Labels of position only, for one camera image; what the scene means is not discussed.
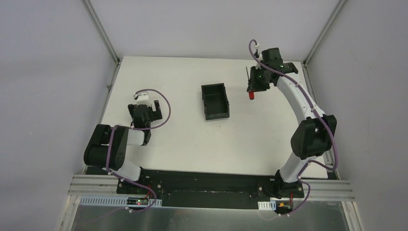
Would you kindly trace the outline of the red handled screwdriver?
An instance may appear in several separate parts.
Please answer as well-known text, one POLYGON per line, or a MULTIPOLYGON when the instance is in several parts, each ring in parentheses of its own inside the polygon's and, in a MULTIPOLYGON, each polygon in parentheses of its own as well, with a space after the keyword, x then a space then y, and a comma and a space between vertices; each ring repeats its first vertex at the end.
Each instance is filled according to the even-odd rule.
POLYGON ((255 99, 255 88, 254 88, 254 69, 255 66, 252 67, 246 67, 246 73, 247 73, 247 80, 248 80, 248 86, 247 86, 247 92, 250 100, 255 99))

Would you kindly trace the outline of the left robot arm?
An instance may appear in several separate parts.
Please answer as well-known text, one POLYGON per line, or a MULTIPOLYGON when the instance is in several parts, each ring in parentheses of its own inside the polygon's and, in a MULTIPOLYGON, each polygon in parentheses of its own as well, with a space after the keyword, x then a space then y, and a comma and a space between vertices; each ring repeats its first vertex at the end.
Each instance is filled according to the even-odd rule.
POLYGON ((87 166, 110 170, 131 181, 138 181, 142 167, 131 162, 131 146, 146 146, 151 138, 151 123, 163 118, 160 103, 129 104, 128 110, 136 129, 98 124, 84 152, 87 166))

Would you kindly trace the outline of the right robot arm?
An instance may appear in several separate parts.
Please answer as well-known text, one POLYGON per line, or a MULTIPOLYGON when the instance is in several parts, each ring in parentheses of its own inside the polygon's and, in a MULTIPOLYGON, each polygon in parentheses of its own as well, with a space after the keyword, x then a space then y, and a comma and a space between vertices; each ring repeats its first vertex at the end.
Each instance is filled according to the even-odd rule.
POLYGON ((259 52, 250 50, 256 65, 248 74, 247 92, 250 100, 255 93, 267 91, 271 86, 279 89, 293 110, 298 127, 291 137, 292 153, 275 174, 273 182, 263 186, 269 197, 289 197, 302 190, 300 178, 307 166, 318 164, 317 158, 334 147, 333 138, 337 120, 327 115, 312 100, 300 81, 290 74, 298 74, 293 63, 285 63, 278 48, 259 52))

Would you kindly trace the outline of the black plastic bin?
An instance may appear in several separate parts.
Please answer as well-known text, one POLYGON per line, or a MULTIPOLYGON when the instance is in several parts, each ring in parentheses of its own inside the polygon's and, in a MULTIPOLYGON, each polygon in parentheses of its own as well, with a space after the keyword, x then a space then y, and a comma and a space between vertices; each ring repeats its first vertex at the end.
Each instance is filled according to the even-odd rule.
POLYGON ((201 90, 206 121, 230 117, 229 101, 224 83, 202 85, 201 90))

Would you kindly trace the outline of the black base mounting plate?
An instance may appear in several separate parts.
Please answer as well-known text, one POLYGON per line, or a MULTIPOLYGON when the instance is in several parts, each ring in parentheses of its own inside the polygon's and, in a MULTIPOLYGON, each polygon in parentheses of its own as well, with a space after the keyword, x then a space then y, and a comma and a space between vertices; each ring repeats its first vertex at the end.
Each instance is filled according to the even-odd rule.
POLYGON ((274 176, 199 173, 144 169, 140 186, 119 181, 117 194, 154 196, 143 186, 153 189, 162 206, 221 209, 257 209, 259 202, 270 198, 304 198, 303 186, 297 182, 290 187, 274 176))

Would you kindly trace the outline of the left controller board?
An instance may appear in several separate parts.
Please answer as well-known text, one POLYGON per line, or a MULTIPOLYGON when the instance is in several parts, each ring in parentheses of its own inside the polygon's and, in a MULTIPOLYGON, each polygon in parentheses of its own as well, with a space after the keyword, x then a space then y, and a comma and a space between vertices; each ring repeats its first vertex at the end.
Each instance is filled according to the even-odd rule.
POLYGON ((149 204, 148 198, 129 197, 127 199, 127 205, 147 206, 148 204, 149 204))

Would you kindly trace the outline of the controller board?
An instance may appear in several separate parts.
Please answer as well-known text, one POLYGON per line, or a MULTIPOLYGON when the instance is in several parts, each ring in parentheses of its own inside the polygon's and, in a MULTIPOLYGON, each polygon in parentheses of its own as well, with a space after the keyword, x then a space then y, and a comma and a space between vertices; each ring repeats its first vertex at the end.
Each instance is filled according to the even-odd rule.
POLYGON ((129 197, 127 199, 127 205, 147 206, 148 204, 149 204, 148 198, 129 197))
POLYGON ((276 212, 277 214, 287 214, 287 213, 292 212, 292 210, 293 210, 293 204, 292 204, 292 202, 289 202, 289 201, 287 201, 287 202, 278 201, 278 202, 276 203, 275 212, 276 212))

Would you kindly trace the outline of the right controller board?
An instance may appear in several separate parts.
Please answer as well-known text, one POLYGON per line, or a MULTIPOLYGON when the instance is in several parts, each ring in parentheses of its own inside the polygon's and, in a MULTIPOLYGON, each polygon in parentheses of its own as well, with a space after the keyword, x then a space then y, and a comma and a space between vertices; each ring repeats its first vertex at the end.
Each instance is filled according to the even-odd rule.
POLYGON ((289 201, 287 201, 287 202, 278 201, 278 202, 276 203, 275 212, 276 212, 277 214, 287 214, 287 213, 292 212, 292 210, 293 210, 293 204, 292 204, 292 202, 289 202, 289 201))

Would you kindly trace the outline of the aluminium front rail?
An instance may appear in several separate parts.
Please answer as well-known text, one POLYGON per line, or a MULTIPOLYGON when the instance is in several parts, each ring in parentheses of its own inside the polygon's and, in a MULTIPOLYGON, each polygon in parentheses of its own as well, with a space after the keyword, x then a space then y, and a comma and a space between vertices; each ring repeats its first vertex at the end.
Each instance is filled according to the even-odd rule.
MULTIPOLYGON (((346 180, 304 179, 311 186, 309 201, 354 202, 351 184, 346 180)), ((110 175, 74 175, 68 195, 117 196, 121 181, 110 175)))

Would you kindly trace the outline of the right aluminium frame post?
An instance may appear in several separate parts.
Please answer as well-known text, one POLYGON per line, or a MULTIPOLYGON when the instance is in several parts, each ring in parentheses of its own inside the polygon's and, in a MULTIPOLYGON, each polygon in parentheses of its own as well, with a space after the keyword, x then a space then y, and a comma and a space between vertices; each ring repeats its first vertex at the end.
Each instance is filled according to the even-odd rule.
POLYGON ((327 36, 328 32, 330 31, 332 25, 334 24, 335 20, 338 18, 340 15, 342 9, 344 6, 348 3, 348 0, 338 0, 334 9, 332 10, 331 14, 329 15, 329 18, 327 19, 326 23, 324 24, 322 30, 320 31, 317 39, 313 43, 310 51, 308 52, 306 58, 303 61, 304 66, 308 66, 313 57, 315 56, 318 48, 320 47, 321 43, 327 36))

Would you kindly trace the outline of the aluminium frame post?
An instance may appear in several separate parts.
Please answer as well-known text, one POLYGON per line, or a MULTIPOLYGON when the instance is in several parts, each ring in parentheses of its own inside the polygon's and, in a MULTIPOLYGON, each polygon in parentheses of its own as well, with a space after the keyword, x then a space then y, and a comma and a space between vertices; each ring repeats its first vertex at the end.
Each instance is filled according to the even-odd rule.
POLYGON ((329 15, 329 18, 327 19, 326 23, 324 24, 322 30, 320 31, 317 39, 313 43, 310 51, 308 52, 306 58, 303 61, 304 66, 308 66, 313 57, 315 56, 318 48, 320 47, 321 43, 327 36, 328 32, 330 31, 332 25, 334 24, 335 20, 338 18, 340 15, 342 9, 344 6, 348 3, 348 0, 338 0, 334 9, 332 10, 331 14, 329 15))
POLYGON ((120 63, 120 57, 114 49, 112 42, 110 41, 108 34, 106 33, 101 20, 93 7, 93 4, 90 0, 82 0, 85 10, 87 11, 91 22, 93 23, 97 33, 99 34, 104 46, 106 47, 110 57, 116 65, 120 63))

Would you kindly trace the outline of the left aluminium frame post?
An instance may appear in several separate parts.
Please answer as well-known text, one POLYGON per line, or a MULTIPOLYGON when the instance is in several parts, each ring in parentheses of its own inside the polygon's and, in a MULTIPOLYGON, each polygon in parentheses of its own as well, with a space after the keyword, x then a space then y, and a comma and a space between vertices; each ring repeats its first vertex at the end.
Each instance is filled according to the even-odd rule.
POLYGON ((85 10, 87 11, 91 22, 93 23, 97 33, 99 34, 104 46, 106 47, 110 57, 116 65, 120 63, 120 57, 114 49, 112 42, 110 41, 108 34, 106 33, 101 20, 93 7, 93 4, 90 0, 82 0, 85 10))

